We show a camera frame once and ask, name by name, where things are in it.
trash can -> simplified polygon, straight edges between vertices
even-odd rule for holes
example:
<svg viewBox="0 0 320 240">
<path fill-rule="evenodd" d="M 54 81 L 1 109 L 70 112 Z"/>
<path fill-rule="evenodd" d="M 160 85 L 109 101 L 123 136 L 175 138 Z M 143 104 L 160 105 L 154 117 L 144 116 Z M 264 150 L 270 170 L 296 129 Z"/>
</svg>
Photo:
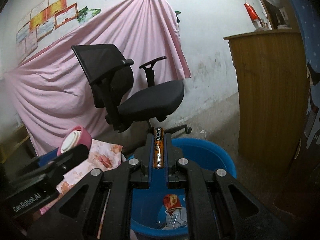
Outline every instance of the trash can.
<svg viewBox="0 0 320 240">
<path fill-rule="evenodd" d="M 236 178 L 236 168 L 228 153 L 218 145 L 200 139 L 178 138 L 172 144 L 183 151 L 185 158 L 197 162 L 202 168 L 215 171 L 223 168 Z M 187 239 L 188 227 L 171 230 L 157 229 L 158 214 L 163 208 L 163 198 L 176 194 L 181 199 L 184 189 L 168 189 L 165 169 L 153 169 L 150 188 L 134 189 L 131 210 L 131 229 L 139 240 L 145 239 Z"/>
</svg>

chair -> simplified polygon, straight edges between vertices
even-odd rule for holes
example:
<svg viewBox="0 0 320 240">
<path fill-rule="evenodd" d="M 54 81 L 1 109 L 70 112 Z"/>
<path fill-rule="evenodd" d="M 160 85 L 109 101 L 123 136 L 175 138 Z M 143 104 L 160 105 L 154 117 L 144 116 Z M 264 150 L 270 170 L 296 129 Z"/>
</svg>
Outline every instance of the chair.
<svg viewBox="0 0 320 240">
<path fill-rule="evenodd" d="M 133 86 L 132 59 L 125 59 L 113 44 L 71 46 L 91 86 L 96 108 L 106 108 L 106 121 L 119 133 L 127 130 L 132 122 L 147 121 L 149 131 L 153 129 L 149 119 L 156 118 L 159 122 L 166 119 L 181 104 L 184 96 L 182 81 L 174 80 L 155 85 L 153 67 L 159 57 L 139 68 L 144 69 L 148 88 L 138 91 L 126 101 L 121 99 Z M 180 125 L 166 130 L 175 133 L 183 130 L 191 132 L 191 127 Z M 144 146 L 144 142 L 124 150 L 124 155 Z"/>
</svg>

chair armrest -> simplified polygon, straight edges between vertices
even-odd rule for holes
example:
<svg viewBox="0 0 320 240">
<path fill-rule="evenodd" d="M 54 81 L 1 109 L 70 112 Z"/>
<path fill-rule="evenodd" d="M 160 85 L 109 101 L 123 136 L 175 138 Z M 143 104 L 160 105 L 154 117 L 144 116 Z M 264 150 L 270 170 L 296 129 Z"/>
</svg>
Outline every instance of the chair armrest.
<svg viewBox="0 0 320 240">
<path fill-rule="evenodd" d="M 89 82 L 89 84 L 90 85 L 97 84 L 97 83 L 101 82 L 103 79 L 105 79 L 108 75 L 110 75 L 110 74 L 112 74 L 112 73 L 114 73 L 124 67 L 131 66 L 133 64 L 134 64 L 134 61 L 130 58 L 121 60 L 117 66 L 114 66 L 114 67 L 108 69 L 108 71 L 106 71 L 103 75 L 101 75 L 98 78 L 94 79 L 93 81 Z"/>
<path fill-rule="evenodd" d="M 166 58 L 167 58 L 166 56 L 158 57 L 158 58 L 155 58 L 155 59 L 153 59 L 153 60 L 151 60 L 151 61 L 149 61 L 139 67 L 139 68 L 143 68 L 144 71 L 146 72 L 148 87 L 152 87 L 155 85 L 155 79 L 154 79 L 155 72 L 153 71 L 153 66 L 159 60 L 163 60 Z"/>
</svg>

metal pivot bolt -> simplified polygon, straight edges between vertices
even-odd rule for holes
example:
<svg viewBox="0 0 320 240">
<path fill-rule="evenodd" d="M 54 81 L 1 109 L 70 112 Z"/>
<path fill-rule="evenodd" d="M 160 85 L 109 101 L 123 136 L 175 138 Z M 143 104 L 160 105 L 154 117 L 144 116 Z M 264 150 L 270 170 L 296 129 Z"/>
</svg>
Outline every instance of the metal pivot bolt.
<svg viewBox="0 0 320 240">
<path fill-rule="evenodd" d="M 90 171 L 90 174 L 91 174 L 92 176 L 98 176 L 100 173 L 101 173 L 101 170 L 100 170 L 100 169 L 97 169 L 97 168 L 95 168 L 95 169 L 93 169 L 92 171 Z"/>
<path fill-rule="evenodd" d="M 217 175 L 220 177 L 226 176 L 227 172 L 224 169 L 218 169 L 217 170 Z"/>
<path fill-rule="evenodd" d="M 178 160 L 178 163 L 181 164 L 181 165 L 187 165 L 188 164 L 188 159 L 186 158 L 181 158 Z"/>
<path fill-rule="evenodd" d="M 136 158 L 133 158 L 133 159 L 130 159 L 129 160 L 129 164 L 134 166 L 134 165 L 137 165 L 139 163 L 139 160 L 136 159 Z"/>
</svg>

chair caster wheel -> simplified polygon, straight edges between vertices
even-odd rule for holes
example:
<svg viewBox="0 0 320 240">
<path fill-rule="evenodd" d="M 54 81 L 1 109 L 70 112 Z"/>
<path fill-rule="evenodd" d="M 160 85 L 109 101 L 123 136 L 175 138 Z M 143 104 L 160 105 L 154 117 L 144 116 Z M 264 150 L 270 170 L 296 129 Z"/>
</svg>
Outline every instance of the chair caster wheel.
<svg viewBox="0 0 320 240">
<path fill-rule="evenodd" d="M 186 134 L 189 134 L 189 133 L 191 133 L 192 128 L 191 127 L 187 127 L 187 128 L 185 128 L 184 131 L 185 131 Z"/>
</svg>

